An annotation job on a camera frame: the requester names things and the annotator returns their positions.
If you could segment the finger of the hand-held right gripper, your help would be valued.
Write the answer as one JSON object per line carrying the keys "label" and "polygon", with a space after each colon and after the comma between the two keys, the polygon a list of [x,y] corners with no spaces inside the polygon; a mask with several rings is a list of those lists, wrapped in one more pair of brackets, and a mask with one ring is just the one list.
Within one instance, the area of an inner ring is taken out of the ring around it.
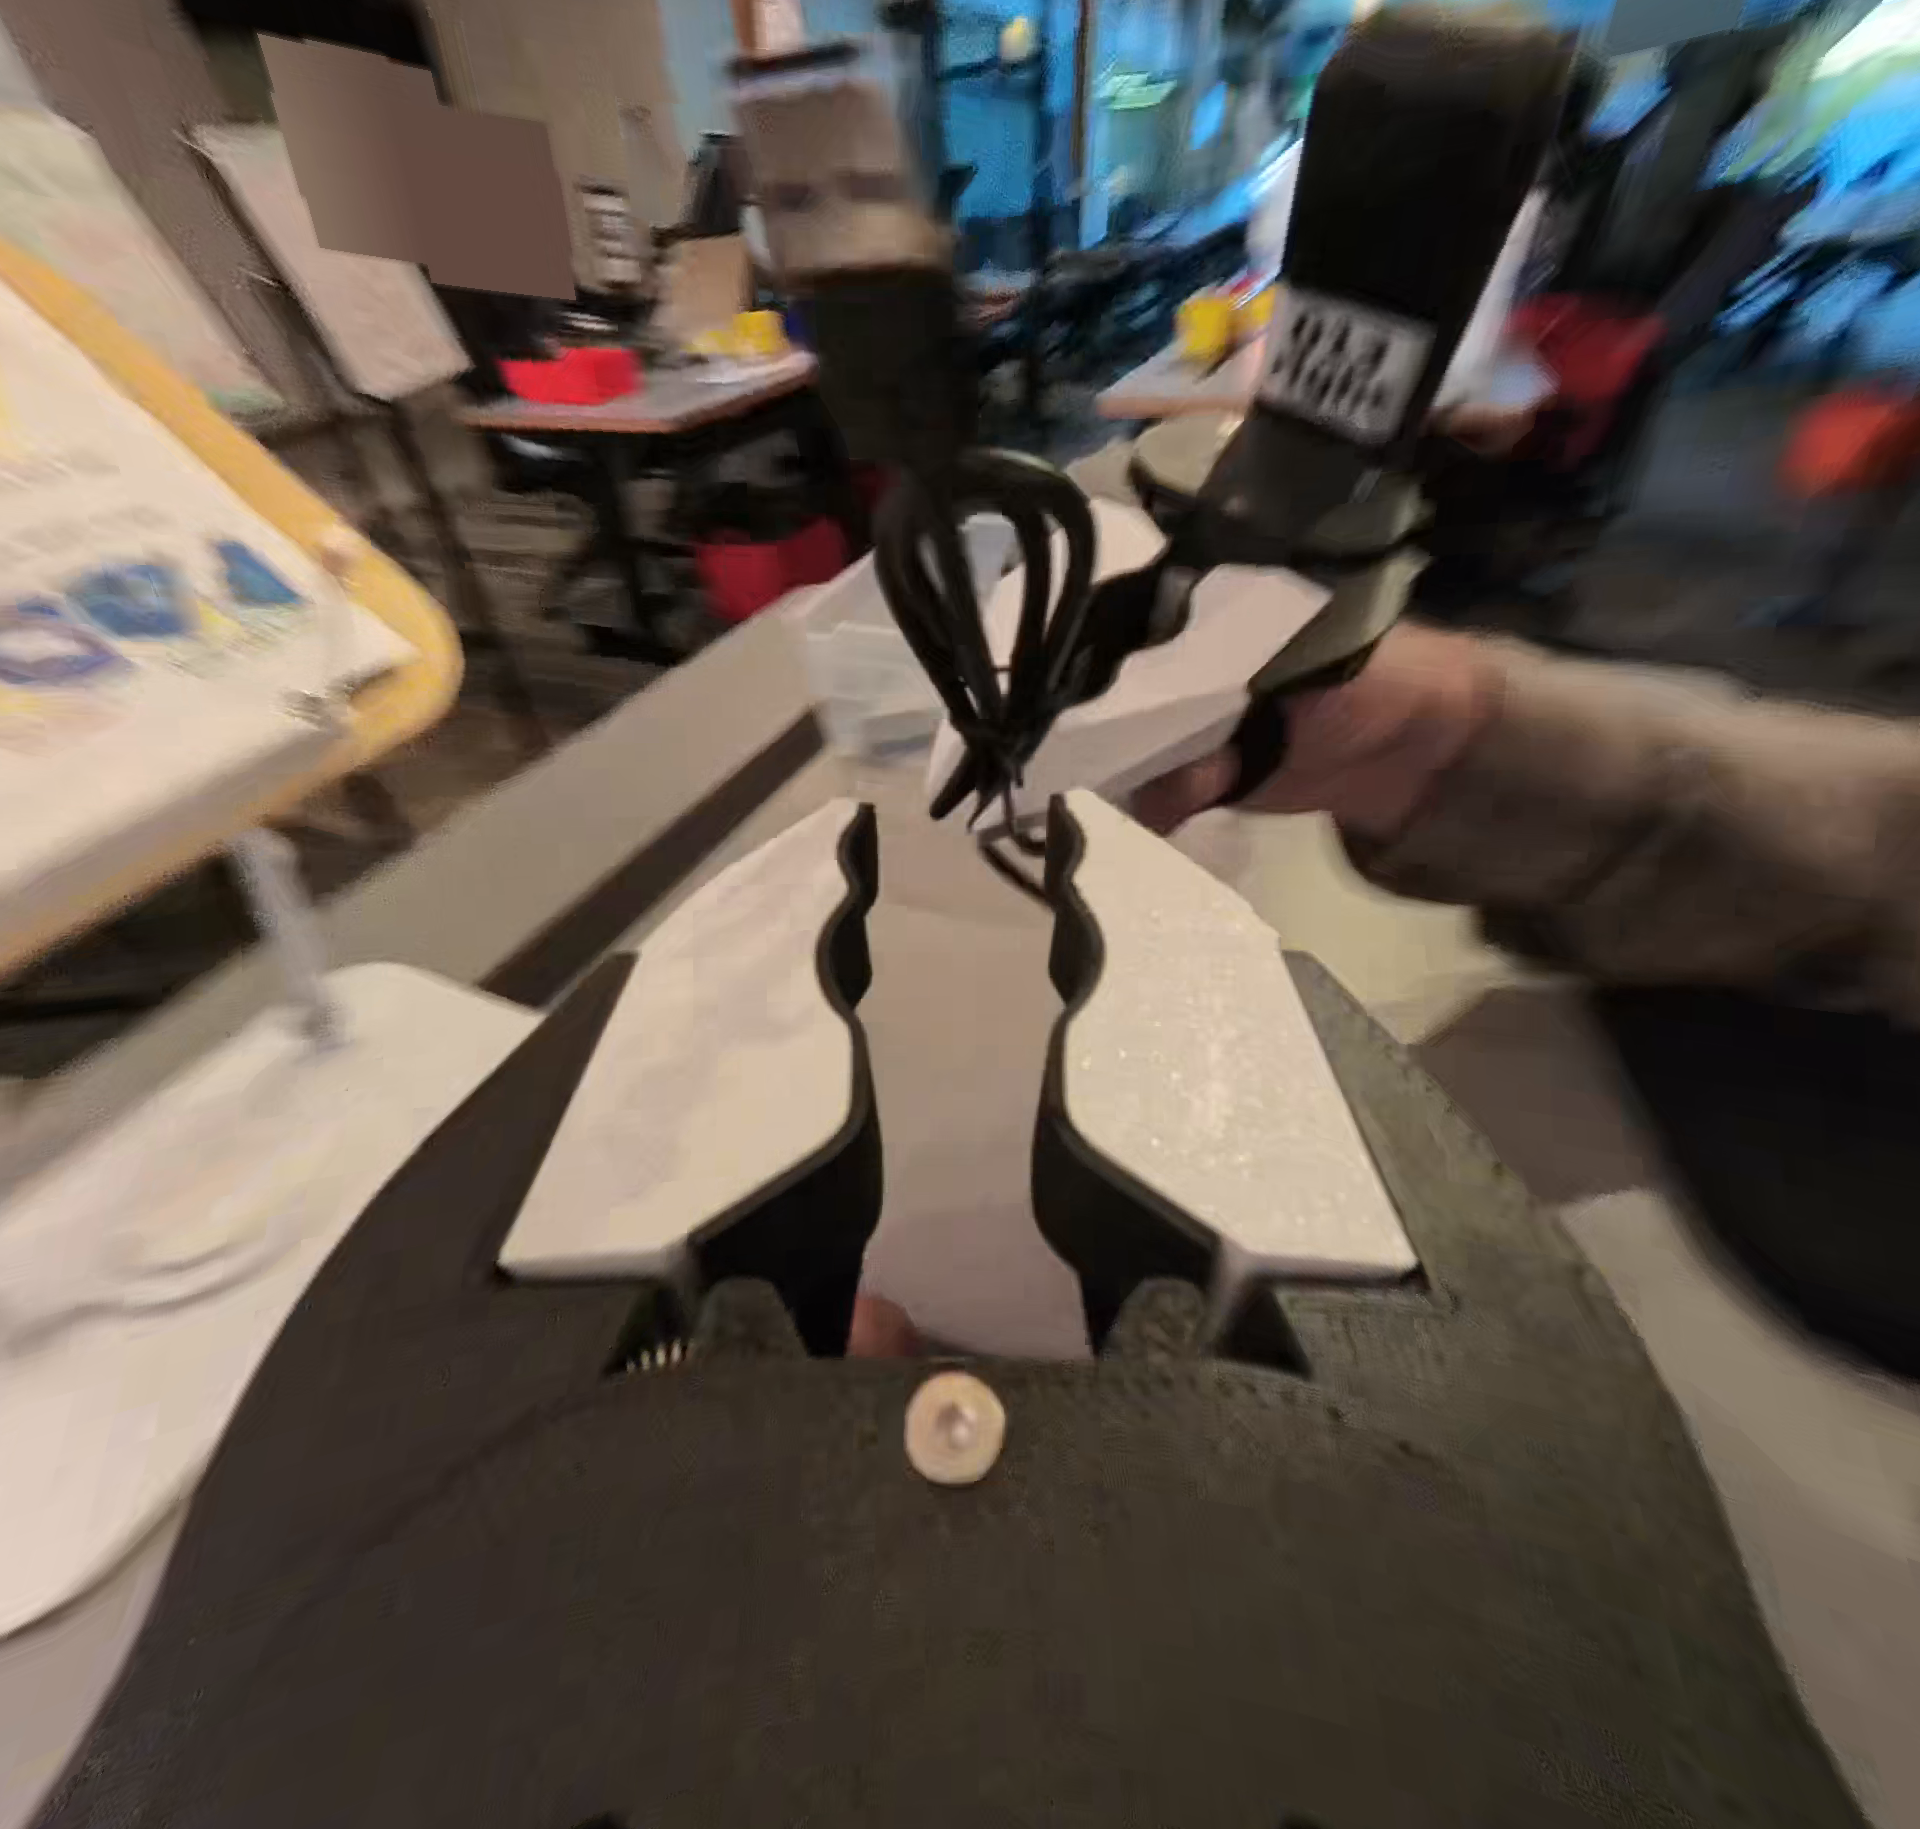
{"label": "finger of the hand-held right gripper", "polygon": [[1121,801],[1228,742],[1262,672],[1332,606],[1332,589],[1296,568],[1141,566],[1094,581],[1066,654],[1037,682],[1006,667],[1000,708],[941,723],[927,815],[1006,832],[1054,793]]}
{"label": "finger of the hand-held right gripper", "polygon": [[[1145,511],[1094,498],[1096,566],[1086,611],[1069,654],[1062,696],[1179,696],[1191,691],[1184,651],[1172,628],[1154,628],[1163,533]],[[1035,695],[1030,674],[1048,674],[1048,657],[1017,659],[1025,611],[1025,555],[1006,548],[1001,572],[991,580],[981,618],[996,670],[996,696]]]}

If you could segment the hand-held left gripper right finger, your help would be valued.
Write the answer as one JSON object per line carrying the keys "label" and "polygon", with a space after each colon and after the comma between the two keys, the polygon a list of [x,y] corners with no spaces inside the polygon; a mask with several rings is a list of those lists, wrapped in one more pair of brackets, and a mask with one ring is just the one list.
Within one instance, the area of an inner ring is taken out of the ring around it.
{"label": "hand-held left gripper right finger", "polygon": [[1237,1339],[1272,1284],[1395,1288],[1416,1247],[1282,941],[1232,882],[1094,789],[1046,813],[1059,1020],[1030,1207],[1106,1351],[1152,1281]]}

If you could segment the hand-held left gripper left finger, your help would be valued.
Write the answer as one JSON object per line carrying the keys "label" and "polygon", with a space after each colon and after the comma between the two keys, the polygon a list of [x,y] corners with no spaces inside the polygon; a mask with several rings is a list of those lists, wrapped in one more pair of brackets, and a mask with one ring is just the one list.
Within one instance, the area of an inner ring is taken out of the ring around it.
{"label": "hand-held left gripper left finger", "polygon": [[825,802],[632,956],[498,1250],[518,1281],[781,1295],[843,1356],[883,1157],[860,1002],[878,813]]}

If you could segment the person's right hand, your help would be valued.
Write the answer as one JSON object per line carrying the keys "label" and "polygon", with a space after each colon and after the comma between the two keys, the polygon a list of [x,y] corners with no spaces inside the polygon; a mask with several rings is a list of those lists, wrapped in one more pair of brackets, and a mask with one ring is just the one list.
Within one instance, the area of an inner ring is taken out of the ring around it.
{"label": "person's right hand", "polygon": [[1495,645],[1402,625],[1353,682],[1285,703],[1282,759],[1262,781],[1242,787],[1240,756],[1224,747],[1140,787],[1130,815],[1158,835],[1215,810],[1323,815],[1339,832],[1381,840],[1471,747],[1496,701]]}

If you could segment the wooden desk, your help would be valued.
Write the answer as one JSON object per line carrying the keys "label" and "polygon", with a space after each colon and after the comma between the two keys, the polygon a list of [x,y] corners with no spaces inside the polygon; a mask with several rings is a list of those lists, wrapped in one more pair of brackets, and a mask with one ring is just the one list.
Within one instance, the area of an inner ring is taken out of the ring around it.
{"label": "wooden desk", "polygon": [[628,485],[649,479],[680,488],[718,456],[786,435],[800,469],[800,492],[819,516],[837,520],[846,545],[862,545],[846,449],[819,393],[808,352],[744,370],[667,368],[645,387],[602,403],[491,397],[460,410],[486,440],[554,449],[576,459],[572,492],[589,512],[585,545],[547,580],[541,612],[569,621],[569,597],[592,576],[613,576],[621,615],[613,625],[581,621],[602,657],[680,667],[699,654],[693,548],[628,520]]}
{"label": "wooden desk", "polygon": [[1106,422],[1168,422],[1179,416],[1240,416],[1265,372],[1265,342],[1237,347],[1215,368],[1197,368],[1168,346],[1096,395]]}

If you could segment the red fabric bin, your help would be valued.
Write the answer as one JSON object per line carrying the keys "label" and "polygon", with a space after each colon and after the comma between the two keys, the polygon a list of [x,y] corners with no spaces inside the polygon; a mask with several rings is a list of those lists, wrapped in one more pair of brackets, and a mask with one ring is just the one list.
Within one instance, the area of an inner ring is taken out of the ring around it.
{"label": "red fabric bin", "polygon": [[1635,387],[1667,323],[1612,295],[1545,292],[1525,298],[1508,329],[1549,375],[1548,410],[1591,416],[1606,413]]}

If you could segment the clear plastic bin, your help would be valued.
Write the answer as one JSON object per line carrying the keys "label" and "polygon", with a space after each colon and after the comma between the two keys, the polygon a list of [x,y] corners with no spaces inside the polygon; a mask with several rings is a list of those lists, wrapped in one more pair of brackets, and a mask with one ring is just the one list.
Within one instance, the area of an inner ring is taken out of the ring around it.
{"label": "clear plastic bin", "polygon": [[895,621],[808,621],[800,659],[823,733],[843,759],[914,749],[941,729],[941,696]]}

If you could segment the red floor bin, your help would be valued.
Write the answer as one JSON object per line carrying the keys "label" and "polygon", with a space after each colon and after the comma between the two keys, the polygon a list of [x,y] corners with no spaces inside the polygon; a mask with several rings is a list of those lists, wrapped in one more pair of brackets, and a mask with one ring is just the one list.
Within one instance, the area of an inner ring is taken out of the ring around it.
{"label": "red floor bin", "polygon": [[712,618],[735,628],[787,593],[834,581],[850,564],[850,537],[834,520],[777,526],[772,536],[718,530],[693,540],[693,568]]}

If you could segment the white stand base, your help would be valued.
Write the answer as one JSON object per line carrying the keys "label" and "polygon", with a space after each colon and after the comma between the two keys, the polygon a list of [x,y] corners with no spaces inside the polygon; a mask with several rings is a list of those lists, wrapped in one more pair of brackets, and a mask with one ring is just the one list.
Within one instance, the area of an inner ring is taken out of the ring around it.
{"label": "white stand base", "polygon": [[277,1332],[536,1011],[402,964],[270,1007],[2,1207],[2,1636],[105,1580],[206,1476]]}

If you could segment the orange bin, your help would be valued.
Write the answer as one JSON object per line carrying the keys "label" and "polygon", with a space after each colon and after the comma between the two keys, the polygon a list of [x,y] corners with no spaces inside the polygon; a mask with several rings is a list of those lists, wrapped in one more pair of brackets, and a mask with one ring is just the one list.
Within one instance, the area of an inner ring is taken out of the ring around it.
{"label": "orange bin", "polygon": [[1789,427],[1780,488],[1797,502],[1906,488],[1918,474],[1918,390],[1866,382],[1810,401]]}

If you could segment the instruction sheet on stand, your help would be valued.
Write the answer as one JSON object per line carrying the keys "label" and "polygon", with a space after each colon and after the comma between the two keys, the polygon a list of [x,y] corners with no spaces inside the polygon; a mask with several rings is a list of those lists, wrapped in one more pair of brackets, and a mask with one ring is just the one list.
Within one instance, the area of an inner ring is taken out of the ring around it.
{"label": "instruction sheet on stand", "polygon": [[25,906],[2,902],[2,975],[39,962],[54,946],[104,924],[152,897],[206,859],[245,848],[255,835],[287,818],[304,801],[345,778],[370,772],[400,747],[426,733],[454,703],[463,677],[460,638],[445,611],[297,474],[248,434],[206,401],[206,395],[119,328],[104,304],[39,258],[8,245],[2,290],[15,292],[123,393],[167,427],[186,450],[206,459],[266,520],[293,537],[304,560],[325,568],[345,597],[412,651],[412,667],[315,712],[322,749],[277,787],[245,793],[228,815],[180,818],[155,844],[110,859],[104,874],[67,874],[27,894]]}

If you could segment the red desk bin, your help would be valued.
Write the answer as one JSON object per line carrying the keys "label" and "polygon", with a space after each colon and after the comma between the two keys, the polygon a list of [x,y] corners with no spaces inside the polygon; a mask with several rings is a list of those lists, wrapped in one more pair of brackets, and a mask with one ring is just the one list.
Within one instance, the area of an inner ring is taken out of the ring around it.
{"label": "red desk bin", "polygon": [[604,407],[645,387],[638,354],[622,346],[502,354],[498,375],[511,397],[547,407]]}

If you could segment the whiteboard with red writing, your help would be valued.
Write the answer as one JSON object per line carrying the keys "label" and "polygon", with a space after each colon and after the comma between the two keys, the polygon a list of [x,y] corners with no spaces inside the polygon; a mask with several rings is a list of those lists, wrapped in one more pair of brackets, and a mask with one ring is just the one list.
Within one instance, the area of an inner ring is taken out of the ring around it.
{"label": "whiteboard with red writing", "polygon": [[396,403],[466,375],[466,347],[414,264],[322,245],[277,127],[200,123],[186,136],[350,393]]}

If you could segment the whiteboard with green writing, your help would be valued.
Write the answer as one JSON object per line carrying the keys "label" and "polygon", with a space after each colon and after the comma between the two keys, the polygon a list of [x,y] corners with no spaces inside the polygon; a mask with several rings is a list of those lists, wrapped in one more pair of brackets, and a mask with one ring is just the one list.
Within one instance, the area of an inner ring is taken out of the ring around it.
{"label": "whiteboard with green writing", "polygon": [[55,111],[2,108],[2,241],[85,290],[230,416],[282,410],[96,140]]}

